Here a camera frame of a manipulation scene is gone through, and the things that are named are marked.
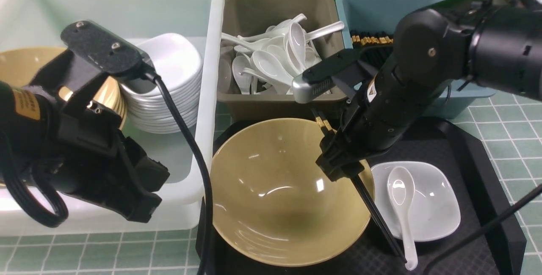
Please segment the stack of white plates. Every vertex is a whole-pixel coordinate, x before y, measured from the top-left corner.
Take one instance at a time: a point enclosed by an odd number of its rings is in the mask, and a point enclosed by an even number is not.
[[[137,45],[147,52],[188,127],[196,124],[201,89],[202,59],[198,51],[179,34],[164,34]],[[158,88],[138,94],[122,84],[131,123],[145,132],[179,132]]]

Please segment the white plate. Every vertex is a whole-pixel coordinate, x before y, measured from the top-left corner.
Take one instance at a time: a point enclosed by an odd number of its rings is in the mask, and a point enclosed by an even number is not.
[[[188,128],[191,128],[196,124],[197,116],[192,119],[191,121],[185,121],[186,126]],[[145,125],[139,125],[135,123],[134,121],[130,121],[132,125],[134,125],[137,129],[143,130],[144,132],[154,133],[154,134],[172,134],[176,132],[180,132],[179,127],[175,125],[171,125],[168,127],[151,127],[151,126],[145,126]]]
[[[199,95],[199,91],[200,91],[199,87],[194,87],[191,91],[185,92],[181,96],[172,95],[171,98],[176,104],[182,104],[186,100],[192,100],[192,98],[194,98],[195,95]],[[126,98],[126,100],[128,101],[129,104],[134,104],[134,105],[145,105],[148,107],[164,107],[165,106],[164,99],[158,102],[155,102],[155,101],[146,102],[146,101],[136,100],[131,97],[128,97]]]
[[[401,238],[401,227],[387,195],[387,177],[392,169],[402,166],[414,178],[414,199],[409,221],[415,242],[430,242],[451,235],[461,222],[461,212],[448,179],[440,169],[423,162],[388,162],[371,168],[376,197],[374,203],[396,238]]]
[[[201,80],[202,79],[201,79],[201,72],[200,72],[198,74],[198,77],[191,80],[189,84],[186,84],[185,86],[183,86],[181,88],[178,88],[176,90],[169,91],[171,97],[172,98],[180,98],[180,97],[184,97],[184,96],[188,95],[187,92],[192,92],[194,90],[200,90],[201,83],[202,83]],[[164,100],[161,93],[159,93],[156,96],[147,97],[147,96],[130,94],[127,90],[124,90],[124,88],[122,88],[122,92],[124,93],[124,95],[127,98],[137,100],[138,102],[142,102],[142,103],[157,103],[157,102],[161,102],[161,101]]]
[[[202,58],[194,45],[180,34],[163,34],[137,45],[147,52],[157,74],[170,92],[188,83],[202,69]],[[158,88],[151,92],[137,94],[122,86],[129,94],[142,97],[160,94]]]
[[[198,113],[197,107],[193,107],[192,109],[189,109],[188,111],[184,111],[180,113],[180,116],[185,120],[189,121],[193,117],[195,117]],[[175,124],[174,118],[169,115],[167,117],[141,117],[140,115],[137,115],[137,113],[134,113],[132,111],[128,111],[128,114],[130,115],[130,119],[132,121],[136,121],[138,124],[142,125],[151,125],[151,126],[161,126],[161,125],[173,125]]]
[[[183,112],[187,111],[188,109],[192,109],[198,104],[198,102],[199,94],[195,94],[190,100],[186,100],[182,103],[175,103],[175,107],[177,107],[179,112]],[[149,107],[147,105],[130,104],[128,109],[140,116],[160,116],[168,115],[170,113],[166,105],[161,107]]]

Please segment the white bowl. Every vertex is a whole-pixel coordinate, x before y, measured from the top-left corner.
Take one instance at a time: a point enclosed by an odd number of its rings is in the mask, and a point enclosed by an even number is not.
[[[147,52],[156,73],[159,74],[170,92],[190,82],[202,69],[202,58],[191,42],[180,34],[163,34],[137,45]],[[138,94],[127,86],[122,86],[133,96],[157,96],[158,88]]]
[[[431,242],[451,235],[461,222],[461,212],[448,179],[440,169],[423,162],[399,161],[375,165],[376,197],[374,203],[394,237],[401,239],[401,227],[387,195],[387,177],[392,169],[402,166],[414,179],[414,199],[409,221],[415,242]]]

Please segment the white ceramic spoon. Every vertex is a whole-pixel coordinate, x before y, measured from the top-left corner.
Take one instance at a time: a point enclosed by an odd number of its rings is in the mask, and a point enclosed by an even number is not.
[[[256,94],[258,90],[258,77],[252,77],[252,83],[250,84],[250,93]]]
[[[250,58],[256,67],[272,84],[279,94],[285,94],[292,87],[293,77],[286,72],[275,56],[265,51],[255,51]]]
[[[300,63],[296,56],[294,55],[292,51],[292,47],[290,47],[290,44],[286,44],[286,58],[288,59],[288,63],[291,65],[291,67],[294,68],[297,75],[300,75],[304,72],[304,70],[307,69],[304,62]]]
[[[286,69],[288,74],[290,74],[292,77],[296,77],[298,75],[295,67],[292,67],[292,64],[288,60],[286,51],[284,51],[282,47],[271,45],[267,47],[266,51],[271,53],[271,55],[275,56],[279,60],[280,64],[284,69]]]
[[[255,51],[252,54],[251,61],[254,66],[265,76],[285,85],[292,85],[293,77],[286,72],[280,61],[273,55],[265,51]]]
[[[252,76],[242,75],[243,69],[250,67],[250,62],[242,56],[237,56],[232,62],[232,73],[234,80],[237,83],[241,94],[250,94],[250,83],[252,82]]]
[[[238,44],[239,46],[247,48],[250,51],[261,50],[262,47],[265,45],[265,43],[267,41],[269,41],[269,38],[263,38],[263,39],[260,39],[258,41],[255,41],[255,42],[247,42],[247,41],[240,40],[239,38],[233,37],[233,36],[231,36],[229,34],[226,34],[226,33],[222,33],[222,39],[234,42],[235,44]]]
[[[306,47],[305,48],[305,54],[306,54],[306,58],[305,58],[305,66],[308,68],[308,67],[312,67],[313,65],[316,65],[317,63],[319,63],[320,61],[322,61],[315,53],[315,51],[311,48],[311,47]]]
[[[250,75],[252,76],[251,78],[256,78],[258,80],[262,80],[263,82],[269,81],[269,78],[263,76],[262,73],[259,73],[259,71],[256,71],[255,69],[251,69],[251,68],[244,68],[241,71],[241,75]]]
[[[409,271],[416,269],[418,266],[418,254],[416,253],[416,245],[412,238],[408,219],[410,206],[414,199],[414,190],[414,179],[408,169],[397,166],[391,170],[387,178],[387,194],[401,225],[401,237],[406,258],[405,267]]]
[[[284,36],[288,32],[288,27],[290,26],[291,23],[298,23],[302,20],[306,20],[306,18],[307,17],[304,14],[299,14],[296,17],[294,17],[294,19],[292,20],[288,19],[279,23],[275,28],[273,28],[273,30],[270,30],[269,32],[265,32],[263,34],[250,36],[250,37],[238,36],[238,38],[244,41],[253,42],[253,41],[258,41],[263,38],[273,38],[277,36]]]
[[[292,48],[292,54],[299,63],[305,63],[305,44],[307,43],[303,28],[297,24],[290,24],[290,30],[288,31],[288,44]]]
[[[282,36],[269,38],[269,39],[267,39],[265,44],[263,44],[261,50],[265,51],[267,49],[267,47],[273,46],[273,45],[282,47],[283,40],[284,40],[284,38]],[[237,52],[239,52],[239,53],[250,53],[250,52],[252,52],[248,48],[245,48],[245,47],[242,47],[242,46],[235,46],[235,50]]]
[[[340,30],[344,29],[344,22],[337,21],[333,24],[327,25],[325,27],[321,27],[318,30],[313,30],[312,32],[309,32],[305,35],[306,41],[314,40],[316,38],[320,38],[325,35],[329,35],[331,33],[338,32]]]

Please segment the yellow label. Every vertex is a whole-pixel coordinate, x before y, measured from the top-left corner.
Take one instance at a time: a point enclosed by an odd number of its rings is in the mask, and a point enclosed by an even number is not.
[[[34,94],[20,88],[11,88],[15,97],[15,112],[39,121],[39,104]]]

